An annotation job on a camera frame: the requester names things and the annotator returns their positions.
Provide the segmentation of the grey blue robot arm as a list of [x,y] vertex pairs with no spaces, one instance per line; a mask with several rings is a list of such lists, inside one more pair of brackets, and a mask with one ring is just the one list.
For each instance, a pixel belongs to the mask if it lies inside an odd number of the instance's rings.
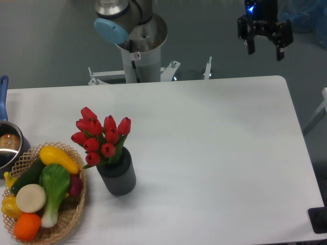
[[[244,40],[248,54],[255,51],[254,38],[268,38],[276,47],[278,61],[284,48],[293,42],[290,20],[277,19],[277,1],[245,1],[245,14],[238,18],[238,38]],[[158,48],[167,37],[166,24],[159,24],[153,13],[152,1],[96,1],[97,33],[106,41],[131,53]]]

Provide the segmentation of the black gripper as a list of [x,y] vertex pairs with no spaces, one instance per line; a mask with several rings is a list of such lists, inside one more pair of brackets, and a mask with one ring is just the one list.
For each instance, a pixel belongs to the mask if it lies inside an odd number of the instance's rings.
[[247,45],[248,54],[255,52],[254,38],[268,38],[276,46],[276,59],[284,58],[284,48],[293,42],[290,20],[278,21],[278,1],[245,1],[245,14],[238,18],[238,38]]

